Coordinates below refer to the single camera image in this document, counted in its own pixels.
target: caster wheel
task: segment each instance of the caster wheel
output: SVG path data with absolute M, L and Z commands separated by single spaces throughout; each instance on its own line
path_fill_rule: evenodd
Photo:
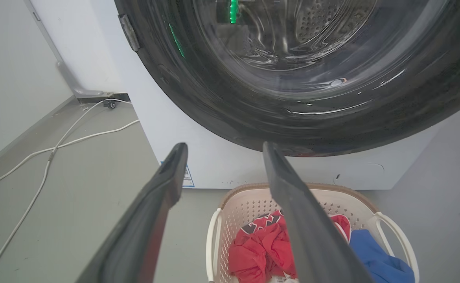
M 115 107 L 116 107 L 116 102 L 115 101 L 108 102 L 108 108 L 109 109 L 115 109 Z

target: gray floor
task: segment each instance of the gray floor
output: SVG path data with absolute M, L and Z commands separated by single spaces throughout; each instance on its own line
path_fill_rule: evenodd
M 0 175 L 54 146 L 84 106 L 70 104 L 0 158 Z M 97 107 L 66 141 L 137 119 Z M 0 182 L 0 248 L 36 192 L 49 153 Z M 139 124 L 60 149 L 27 219 L 0 260 L 0 282 L 73 282 L 158 163 Z M 155 282 L 206 282 L 205 238 L 226 190 L 185 189 L 170 211 Z M 421 282 L 460 281 L 460 112 L 390 191 L 364 192 L 404 230 Z

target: basket rim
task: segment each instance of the basket rim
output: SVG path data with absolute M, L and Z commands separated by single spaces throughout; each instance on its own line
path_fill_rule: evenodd
M 352 197 L 357 198 L 359 201 L 361 201 L 363 204 L 368 206 L 368 208 L 372 211 L 372 213 L 377 213 L 379 212 L 379 209 L 375 204 L 373 204 L 367 197 L 362 195 L 361 193 L 354 191 L 350 188 L 338 186 L 338 185 L 329 185 L 329 184 L 320 184 L 320 183 L 306 183 L 307 187 L 309 189 L 315 189 L 315 190 L 326 190 L 326 191 L 336 191 L 336 192 L 341 192 L 345 193 L 347 195 L 351 195 Z M 255 183 L 255 184 L 246 184 L 246 185 L 241 185 L 236 188 L 233 188 L 231 191 L 226 193 L 225 197 L 223 197 L 223 200 L 219 204 L 219 208 L 221 210 L 224 209 L 225 204 L 234 196 L 237 195 L 240 192 L 243 191 L 248 191 L 248 190 L 257 190 L 257 189 L 270 189 L 270 186 L 268 183 Z

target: washing machine door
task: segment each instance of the washing machine door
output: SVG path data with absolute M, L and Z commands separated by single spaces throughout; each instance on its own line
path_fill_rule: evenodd
M 411 136 L 460 110 L 460 0 L 115 0 L 169 98 L 289 156 Z

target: perforated basket wall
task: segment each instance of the perforated basket wall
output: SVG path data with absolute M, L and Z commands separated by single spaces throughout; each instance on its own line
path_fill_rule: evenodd
M 372 227 L 375 224 L 371 219 L 378 210 L 363 195 L 340 186 L 325 184 L 307 184 L 307 186 L 327 214 L 347 216 L 353 230 L 376 230 L 376 227 Z M 272 199 L 268 184 L 264 183 L 235 188 L 226 195 L 220 208 L 222 209 L 221 226 L 215 246 L 214 257 L 217 261 L 215 260 L 213 266 L 214 282 L 235 283 L 237 279 L 228 273 L 228 248 L 237 232 L 245 224 L 263 214 L 280 209 L 280 206 Z M 381 242 L 378 235 L 372 234 L 377 242 Z

